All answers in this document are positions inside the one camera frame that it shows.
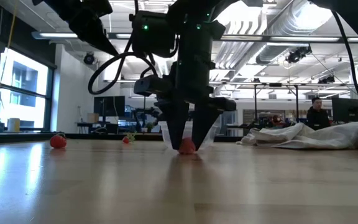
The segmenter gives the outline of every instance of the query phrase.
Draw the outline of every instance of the white sheet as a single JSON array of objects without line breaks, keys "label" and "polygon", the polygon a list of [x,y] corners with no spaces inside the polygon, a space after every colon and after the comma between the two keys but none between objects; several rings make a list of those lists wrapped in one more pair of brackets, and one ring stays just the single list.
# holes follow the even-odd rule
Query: white sheet
[{"label": "white sheet", "polygon": [[303,123],[284,129],[251,129],[238,144],[288,149],[355,149],[358,147],[358,122],[318,131]]}]

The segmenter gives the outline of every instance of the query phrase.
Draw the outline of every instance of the ceiling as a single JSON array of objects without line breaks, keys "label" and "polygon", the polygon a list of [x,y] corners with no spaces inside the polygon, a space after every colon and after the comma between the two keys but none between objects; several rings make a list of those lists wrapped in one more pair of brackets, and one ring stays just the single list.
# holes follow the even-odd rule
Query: ceiling
[{"label": "ceiling", "polygon": [[[59,16],[52,11],[45,3],[41,3],[38,6],[33,6],[32,0],[19,0],[17,16],[41,32],[71,32],[66,22],[62,21]],[[149,1],[139,1],[141,10],[149,10],[155,12],[166,12],[168,9],[169,0],[160,0],[158,3]],[[264,7],[264,13],[266,13],[267,23],[269,23],[288,3],[290,0],[277,0],[277,6]],[[6,8],[8,11],[13,12],[15,0],[0,0],[0,5]],[[122,32],[129,33],[132,31],[131,23],[128,20],[129,14],[134,13],[134,3],[132,0],[119,0],[111,1],[113,7],[113,13],[101,18],[104,27],[108,32]],[[344,21],[344,27],[348,36],[357,35]],[[229,26],[227,26],[226,33],[231,32]],[[325,35],[325,36],[337,36],[340,35],[339,29],[334,18],[330,18],[325,24],[316,29],[311,35]],[[126,40],[112,40],[113,45],[116,46],[119,52],[124,51]],[[58,43],[65,44],[65,48],[72,55],[82,60],[86,52],[94,51],[95,56],[101,62],[106,61],[110,56],[106,53],[97,51],[90,47],[88,44],[81,42],[80,40],[64,40],[58,41]],[[313,55],[308,55],[306,58],[300,61],[300,63],[291,66],[288,69],[288,65],[284,62],[285,54],[277,57],[277,59],[269,66],[263,68],[263,70],[255,74],[243,74],[236,75],[236,82],[244,82],[246,78],[251,79],[254,76],[259,77],[262,82],[287,82],[290,77],[291,82],[313,82],[318,81],[318,77],[326,75],[323,73],[326,68],[335,68],[334,72],[338,78],[343,82],[349,81],[349,60],[346,52],[346,48],[342,44],[311,44]],[[358,62],[358,44],[351,46],[352,52],[356,62]],[[212,49],[212,60],[216,60],[217,55],[220,53],[222,57],[231,58],[230,55],[224,54],[224,44],[222,42],[214,42]],[[242,60],[246,57],[246,54],[241,54]],[[171,59],[158,59],[157,71],[159,74],[166,73],[170,64],[174,61]],[[140,73],[146,69],[147,66],[137,58],[127,58],[125,67],[122,71],[122,75],[126,79],[138,79]],[[239,67],[233,68],[236,73],[239,72]],[[211,80],[220,81],[227,74],[228,70],[216,70],[211,72]]]}]

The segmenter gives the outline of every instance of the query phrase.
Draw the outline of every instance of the person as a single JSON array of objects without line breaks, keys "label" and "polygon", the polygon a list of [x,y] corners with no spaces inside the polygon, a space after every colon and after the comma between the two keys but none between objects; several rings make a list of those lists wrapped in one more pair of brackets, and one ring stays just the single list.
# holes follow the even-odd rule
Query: person
[{"label": "person", "polygon": [[308,110],[308,126],[315,131],[330,127],[327,112],[322,109],[323,102],[316,97],[311,100],[312,107]]}]

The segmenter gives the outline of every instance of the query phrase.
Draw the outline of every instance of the air duct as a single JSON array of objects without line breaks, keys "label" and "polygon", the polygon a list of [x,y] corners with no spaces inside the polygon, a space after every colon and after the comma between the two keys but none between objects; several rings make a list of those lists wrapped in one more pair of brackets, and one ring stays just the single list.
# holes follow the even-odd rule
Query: air duct
[{"label": "air duct", "polygon": [[[294,0],[290,7],[266,30],[265,35],[310,35],[325,24],[332,13],[307,0]],[[254,44],[246,55],[245,63],[270,64],[288,49],[287,46]]]}]

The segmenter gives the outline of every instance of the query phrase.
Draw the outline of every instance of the window frame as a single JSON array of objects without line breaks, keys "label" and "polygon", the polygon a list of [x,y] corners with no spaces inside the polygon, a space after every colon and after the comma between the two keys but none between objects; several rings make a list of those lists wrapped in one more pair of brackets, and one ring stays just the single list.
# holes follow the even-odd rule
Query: window frame
[{"label": "window frame", "polygon": [[22,88],[18,88],[18,87],[14,87],[14,86],[10,86],[10,85],[6,85],[6,84],[1,84],[1,89],[5,89],[5,90],[11,90],[14,91],[16,93],[23,93],[26,95],[30,95],[30,96],[35,96],[35,97],[41,97],[45,99],[45,111],[44,111],[44,126],[42,128],[20,128],[21,131],[50,131],[50,120],[51,120],[51,113],[52,113],[52,91],[53,91],[53,76],[55,74],[55,68],[48,66],[42,62],[39,62],[38,60],[29,57],[26,54],[23,54],[23,52],[21,52],[20,50],[17,50],[15,48],[11,48],[11,50],[25,56],[28,57],[32,60],[35,60],[38,63],[41,63],[42,65],[45,65],[48,68],[48,77],[47,77],[47,83],[46,83],[46,94],[42,95],[33,91],[29,91],[29,90],[25,90]]}]

